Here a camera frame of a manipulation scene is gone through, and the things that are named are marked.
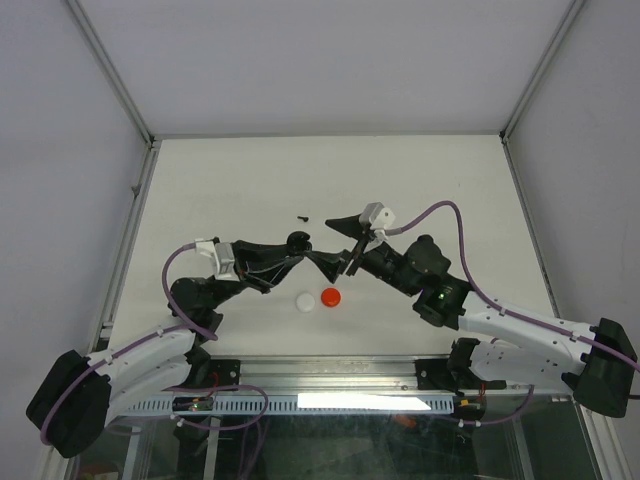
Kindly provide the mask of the red earbud charging case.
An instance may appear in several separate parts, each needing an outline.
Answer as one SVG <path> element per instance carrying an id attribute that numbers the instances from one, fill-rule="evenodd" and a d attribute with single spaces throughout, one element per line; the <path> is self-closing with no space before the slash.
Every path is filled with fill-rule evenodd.
<path id="1" fill-rule="evenodd" d="M 321 293 L 321 302 L 328 308 L 334 308 L 340 304 L 342 295 L 339 290 L 333 287 L 326 288 Z"/>

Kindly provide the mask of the right aluminium frame post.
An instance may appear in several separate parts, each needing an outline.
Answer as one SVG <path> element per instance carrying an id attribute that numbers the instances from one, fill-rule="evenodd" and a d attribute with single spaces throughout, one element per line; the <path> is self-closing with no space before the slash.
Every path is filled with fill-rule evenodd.
<path id="1" fill-rule="evenodd" d="M 545 46 L 539 60 L 537 61 L 524 89 L 522 90 L 511 114 L 504 127 L 499 133 L 503 143 L 508 142 L 511 135 L 516 130 L 520 120 L 524 116 L 534 94 L 538 90 L 545 75 L 551 67 L 552 62 L 563 47 L 566 38 L 574 27 L 578 17 L 588 4 L 586 0 L 572 0 L 569 2 L 558 25 L 555 27 L 550 40 Z"/>

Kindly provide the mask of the aluminium frame post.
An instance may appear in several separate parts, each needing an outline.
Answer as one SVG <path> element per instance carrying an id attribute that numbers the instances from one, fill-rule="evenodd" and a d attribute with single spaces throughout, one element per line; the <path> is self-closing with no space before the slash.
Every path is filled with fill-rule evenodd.
<path id="1" fill-rule="evenodd" d="M 572 0 L 569 2 L 558 25 L 555 27 L 550 40 L 545 46 L 539 60 L 537 61 L 524 89 L 522 90 L 511 114 L 504 127 L 499 133 L 503 143 L 508 142 L 511 135 L 516 130 L 520 120 L 524 116 L 534 94 L 538 90 L 545 75 L 551 67 L 552 62 L 563 47 L 566 38 L 574 27 L 578 17 L 588 4 L 586 0 Z"/>
<path id="2" fill-rule="evenodd" d="M 126 87 L 82 2 L 78 0 L 64 0 L 63 4 L 78 27 L 80 35 L 86 42 L 91 55 L 96 61 L 96 64 L 111 87 L 116 99 L 123 108 L 135 131 L 141 137 L 145 145 L 152 146 L 154 142 L 154 135 L 151 133 L 147 122 L 144 120 L 139 108 L 133 100 L 133 97 Z"/>

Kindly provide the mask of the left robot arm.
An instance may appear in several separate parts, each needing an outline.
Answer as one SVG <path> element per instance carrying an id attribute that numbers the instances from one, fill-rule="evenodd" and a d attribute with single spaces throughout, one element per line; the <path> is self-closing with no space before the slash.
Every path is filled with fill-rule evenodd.
<path id="1" fill-rule="evenodd" d="M 26 409 L 42 443 L 74 457 L 148 396 L 204 385 L 210 366 L 201 346 L 218 338 L 218 307 L 247 289 L 270 292 L 311 250 L 310 236 L 302 231 L 279 245 L 214 238 L 179 247 L 161 273 L 176 323 L 101 352 L 69 350 L 58 357 Z"/>

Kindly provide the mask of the white earbud charging case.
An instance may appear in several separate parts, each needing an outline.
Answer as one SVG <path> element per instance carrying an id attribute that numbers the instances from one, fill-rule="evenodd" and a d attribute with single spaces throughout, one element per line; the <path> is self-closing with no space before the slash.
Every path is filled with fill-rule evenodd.
<path id="1" fill-rule="evenodd" d="M 296 309 L 301 313 L 310 313 L 315 309 L 315 297 L 309 292 L 300 293 L 295 299 Z"/>

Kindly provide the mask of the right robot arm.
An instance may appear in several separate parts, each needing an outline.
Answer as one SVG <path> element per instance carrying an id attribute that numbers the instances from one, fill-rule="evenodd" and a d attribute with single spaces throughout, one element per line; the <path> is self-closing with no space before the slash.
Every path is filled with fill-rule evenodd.
<path id="1" fill-rule="evenodd" d="M 429 235 L 398 253 L 387 232 L 362 225 L 357 216 L 326 224 L 357 241 L 340 253 L 306 252 L 329 281 L 364 270 L 412 298 L 413 310 L 430 325 L 467 334 L 453 343 L 448 358 L 455 385 L 505 381 L 566 390 L 596 413 L 625 416 L 639 363 L 620 323 L 570 321 L 504 303 L 471 277 L 451 275 L 450 260 Z"/>

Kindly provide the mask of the left aluminium frame post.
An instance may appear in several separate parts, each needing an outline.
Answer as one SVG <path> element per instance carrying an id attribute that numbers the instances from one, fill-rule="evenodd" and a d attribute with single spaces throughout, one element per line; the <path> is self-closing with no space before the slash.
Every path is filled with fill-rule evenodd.
<path id="1" fill-rule="evenodd" d="M 64 0 L 63 4 L 78 27 L 80 35 L 86 42 L 91 55 L 96 61 L 96 64 L 111 87 L 116 99 L 123 108 L 135 131 L 141 137 L 145 145 L 152 146 L 154 142 L 154 135 L 151 133 L 147 122 L 144 120 L 139 108 L 133 100 L 133 97 L 126 87 L 82 2 L 78 0 Z"/>

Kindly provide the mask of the aluminium mounting rail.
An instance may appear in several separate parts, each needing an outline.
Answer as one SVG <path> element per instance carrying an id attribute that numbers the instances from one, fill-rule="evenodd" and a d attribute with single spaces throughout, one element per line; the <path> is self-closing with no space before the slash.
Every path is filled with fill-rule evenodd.
<path id="1" fill-rule="evenodd" d="M 249 384 L 274 391 L 452 391 L 481 387 L 483 381 L 474 376 L 465 379 L 451 373 L 447 362 L 444 357 L 223 359 L 202 351 L 168 357 L 160 352 L 147 355 L 140 350 L 121 356 L 103 351 L 89 358 L 69 351 L 56 360 L 47 380 L 57 392 L 65 391 L 75 380 L 81 385 L 100 380 L 113 395 L 140 387 L 143 397 L 161 391 L 210 393 L 223 387 L 237 390 Z"/>

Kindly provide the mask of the black earbud charging case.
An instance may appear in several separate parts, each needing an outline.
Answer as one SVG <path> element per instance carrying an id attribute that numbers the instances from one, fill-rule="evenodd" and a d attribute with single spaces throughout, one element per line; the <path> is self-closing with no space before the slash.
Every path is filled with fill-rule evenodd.
<path id="1" fill-rule="evenodd" d="M 304 231 L 292 232 L 287 237 L 286 249 L 289 256 L 304 256 L 312 250 L 311 236 Z"/>

